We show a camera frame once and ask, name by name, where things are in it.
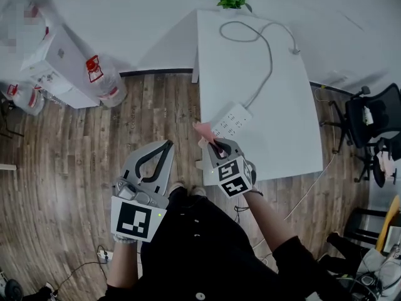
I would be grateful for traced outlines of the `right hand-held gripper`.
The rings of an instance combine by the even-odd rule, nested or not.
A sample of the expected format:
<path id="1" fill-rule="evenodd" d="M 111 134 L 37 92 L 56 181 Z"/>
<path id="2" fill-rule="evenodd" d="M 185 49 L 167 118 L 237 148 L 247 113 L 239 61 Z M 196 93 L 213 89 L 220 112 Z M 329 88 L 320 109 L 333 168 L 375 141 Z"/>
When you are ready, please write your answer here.
<path id="1" fill-rule="evenodd" d="M 237 142 L 216 138 L 215 144 L 207 142 L 206 152 L 211 161 L 208 168 L 209 186 L 218 186 L 228 198 L 244 194 L 253 188 L 256 180 L 254 166 L 245 159 Z"/>

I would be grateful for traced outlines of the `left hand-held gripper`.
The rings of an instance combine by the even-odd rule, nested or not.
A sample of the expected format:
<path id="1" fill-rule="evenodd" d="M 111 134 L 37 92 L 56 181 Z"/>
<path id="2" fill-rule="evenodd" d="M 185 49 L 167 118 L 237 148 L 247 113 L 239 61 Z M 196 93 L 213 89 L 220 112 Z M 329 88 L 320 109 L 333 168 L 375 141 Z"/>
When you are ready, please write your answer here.
<path id="1" fill-rule="evenodd" d="M 112 196 L 111 232 L 129 240 L 151 242 L 167 213 L 165 191 L 174 160 L 174 143 L 161 140 L 133 151 L 122 167 Z M 153 174 L 144 166 L 156 159 Z"/>

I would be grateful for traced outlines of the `pink cloth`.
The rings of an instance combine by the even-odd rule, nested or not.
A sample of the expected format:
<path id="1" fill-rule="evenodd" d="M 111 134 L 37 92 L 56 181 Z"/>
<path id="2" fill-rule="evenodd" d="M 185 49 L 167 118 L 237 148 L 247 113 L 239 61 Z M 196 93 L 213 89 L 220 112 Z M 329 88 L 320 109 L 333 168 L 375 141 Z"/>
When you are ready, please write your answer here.
<path id="1" fill-rule="evenodd" d="M 198 141 L 198 146 L 202 150 L 207 149 L 208 144 L 212 144 L 218 150 L 218 155 L 222 157 L 223 150 L 215 143 L 217 136 L 211 130 L 211 123 L 201 123 L 201 122 L 194 122 L 192 124 L 194 130 L 200 135 L 200 141 Z"/>

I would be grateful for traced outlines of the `person's right forearm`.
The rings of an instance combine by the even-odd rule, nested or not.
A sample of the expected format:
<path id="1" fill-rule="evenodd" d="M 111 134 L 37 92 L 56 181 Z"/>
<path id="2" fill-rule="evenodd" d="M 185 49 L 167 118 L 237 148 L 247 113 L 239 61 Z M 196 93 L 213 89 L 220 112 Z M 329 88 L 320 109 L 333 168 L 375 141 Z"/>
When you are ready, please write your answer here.
<path id="1" fill-rule="evenodd" d="M 244 198 L 272 252 L 296 236 L 289 224 L 260 194 L 249 191 Z"/>

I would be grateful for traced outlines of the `person's left forearm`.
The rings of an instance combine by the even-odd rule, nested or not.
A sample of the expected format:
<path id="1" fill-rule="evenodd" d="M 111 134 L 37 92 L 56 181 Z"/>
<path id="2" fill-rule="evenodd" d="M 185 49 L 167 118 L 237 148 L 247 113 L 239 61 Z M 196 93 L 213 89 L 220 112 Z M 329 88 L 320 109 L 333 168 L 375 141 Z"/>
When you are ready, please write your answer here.
<path id="1" fill-rule="evenodd" d="M 116 242 L 107 284 L 115 288 L 132 288 L 138 281 L 137 242 Z"/>

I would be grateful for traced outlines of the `white table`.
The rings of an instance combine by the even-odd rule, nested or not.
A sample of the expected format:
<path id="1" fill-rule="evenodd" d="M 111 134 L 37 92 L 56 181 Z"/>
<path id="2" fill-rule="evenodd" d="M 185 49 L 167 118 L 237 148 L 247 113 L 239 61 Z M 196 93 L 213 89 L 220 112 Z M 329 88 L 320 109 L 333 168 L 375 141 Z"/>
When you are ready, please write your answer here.
<path id="1" fill-rule="evenodd" d="M 301 54 L 280 25 L 250 16 L 197 12 L 200 118 L 229 102 L 252 119 L 235 140 L 260 181 L 323 169 L 320 128 Z"/>

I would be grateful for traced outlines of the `person's black clothing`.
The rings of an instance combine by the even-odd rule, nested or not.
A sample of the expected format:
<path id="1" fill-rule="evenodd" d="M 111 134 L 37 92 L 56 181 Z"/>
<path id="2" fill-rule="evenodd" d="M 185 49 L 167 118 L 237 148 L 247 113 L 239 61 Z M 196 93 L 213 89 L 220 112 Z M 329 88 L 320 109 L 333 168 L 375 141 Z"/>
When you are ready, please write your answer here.
<path id="1" fill-rule="evenodd" d="M 259 260 L 245 231 L 207 196 L 177 189 L 149 243 L 137 243 L 138 281 L 107 284 L 98 301 L 352 301 L 296 235 Z"/>

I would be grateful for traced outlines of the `white water dispenser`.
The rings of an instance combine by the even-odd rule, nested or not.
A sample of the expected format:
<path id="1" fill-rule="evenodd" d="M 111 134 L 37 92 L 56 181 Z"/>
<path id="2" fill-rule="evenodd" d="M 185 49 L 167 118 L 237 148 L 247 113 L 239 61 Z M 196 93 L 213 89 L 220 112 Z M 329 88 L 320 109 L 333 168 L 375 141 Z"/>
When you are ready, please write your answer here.
<path id="1" fill-rule="evenodd" d="M 63 26 L 51 30 L 36 51 L 24 58 L 21 74 L 36 87 L 52 89 L 75 109 L 100 104 L 85 78 L 85 57 Z"/>

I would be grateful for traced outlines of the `black mesh office chair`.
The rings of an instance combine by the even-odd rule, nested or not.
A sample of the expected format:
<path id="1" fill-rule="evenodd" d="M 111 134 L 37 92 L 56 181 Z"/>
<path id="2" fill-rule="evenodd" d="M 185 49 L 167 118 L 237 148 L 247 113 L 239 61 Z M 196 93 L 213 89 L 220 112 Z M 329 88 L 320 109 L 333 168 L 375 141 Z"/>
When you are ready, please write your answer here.
<path id="1" fill-rule="evenodd" d="M 401 159 L 401 133 L 387 139 L 381 137 L 378 141 L 374 143 L 369 143 L 364 147 L 364 156 L 353 155 L 363 162 L 363 169 L 359 177 L 354 178 L 355 183 L 359 183 L 362 180 L 369 181 L 370 173 L 373 174 L 373 178 L 379 187 L 383 187 L 385 181 L 389 178 L 393 179 L 393 184 L 397 180 L 397 168 L 395 167 L 395 172 L 389 178 L 386 178 L 384 173 L 380 170 L 379 162 L 376 157 L 378 152 L 387 151 L 392 157 L 394 162 Z"/>
<path id="2" fill-rule="evenodd" d="M 320 126 L 330 125 L 341 130 L 339 145 L 333 153 L 340 152 L 344 142 L 361 149 L 387 132 L 401 132 L 401 90 L 397 84 L 390 84 L 385 90 L 369 96 L 367 86 L 354 94 L 342 112 L 334 100 L 328 102 L 337 112 L 338 122 L 320 122 Z"/>

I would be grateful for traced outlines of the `black metal stand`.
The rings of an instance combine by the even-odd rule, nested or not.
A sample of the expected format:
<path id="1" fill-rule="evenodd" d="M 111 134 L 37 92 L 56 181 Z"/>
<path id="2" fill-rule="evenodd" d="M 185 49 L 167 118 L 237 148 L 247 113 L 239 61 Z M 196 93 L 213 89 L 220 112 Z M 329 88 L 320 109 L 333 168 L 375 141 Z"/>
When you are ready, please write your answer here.
<path id="1" fill-rule="evenodd" d="M 23 134 L 11 130 L 8 125 L 8 115 L 15 108 L 16 106 L 12 101 L 0 95 L 0 136 L 8 139 L 12 139 L 14 135 L 24 137 Z"/>

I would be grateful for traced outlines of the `pale pink garment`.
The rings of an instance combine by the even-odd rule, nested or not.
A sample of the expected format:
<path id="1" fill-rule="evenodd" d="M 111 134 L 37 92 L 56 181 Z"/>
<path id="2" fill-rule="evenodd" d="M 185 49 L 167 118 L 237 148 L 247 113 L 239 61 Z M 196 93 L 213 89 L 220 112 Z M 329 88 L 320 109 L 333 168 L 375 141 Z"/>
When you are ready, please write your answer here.
<path id="1" fill-rule="evenodd" d="M 387 151 L 380 151 L 376 155 L 380 170 L 384 173 L 386 178 L 392 176 L 395 172 L 395 163 Z"/>

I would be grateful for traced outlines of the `yellow board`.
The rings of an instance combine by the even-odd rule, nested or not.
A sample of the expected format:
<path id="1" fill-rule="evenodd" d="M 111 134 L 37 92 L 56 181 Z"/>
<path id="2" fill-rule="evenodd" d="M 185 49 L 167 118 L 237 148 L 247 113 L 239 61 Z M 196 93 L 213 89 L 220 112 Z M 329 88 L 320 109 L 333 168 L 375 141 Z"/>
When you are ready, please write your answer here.
<path id="1" fill-rule="evenodd" d="M 391 220 L 399 213 L 400 211 L 400 198 L 396 195 L 385 215 L 384 223 L 382 226 L 382 230 L 378 236 L 375 249 L 377 251 L 382 251 L 383 246 L 385 244 L 385 238 L 387 235 L 388 227 L 390 226 Z"/>

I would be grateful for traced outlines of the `clear water bottle on dispenser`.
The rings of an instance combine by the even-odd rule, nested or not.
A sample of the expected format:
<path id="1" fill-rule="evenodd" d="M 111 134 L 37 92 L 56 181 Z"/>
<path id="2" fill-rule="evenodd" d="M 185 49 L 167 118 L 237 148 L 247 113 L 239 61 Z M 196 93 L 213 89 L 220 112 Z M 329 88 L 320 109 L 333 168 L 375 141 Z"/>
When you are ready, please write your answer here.
<path id="1" fill-rule="evenodd" d="M 53 0 L 0 0 L 0 58 L 23 59 L 61 24 Z"/>

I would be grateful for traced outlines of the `black stool frame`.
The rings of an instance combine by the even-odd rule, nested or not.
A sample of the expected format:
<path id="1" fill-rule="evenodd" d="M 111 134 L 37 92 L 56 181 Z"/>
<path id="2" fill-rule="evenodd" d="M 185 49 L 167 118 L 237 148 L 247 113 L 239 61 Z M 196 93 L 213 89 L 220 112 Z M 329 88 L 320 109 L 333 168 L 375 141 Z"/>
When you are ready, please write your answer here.
<path id="1" fill-rule="evenodd" d="M 355 208 L 346 222 L 343 236 L 347 239 L 376 246 L 380 233 L 364 230 L 362 225 L 369 216 L 385 219 L 386 215 L 385 211 Z"/>

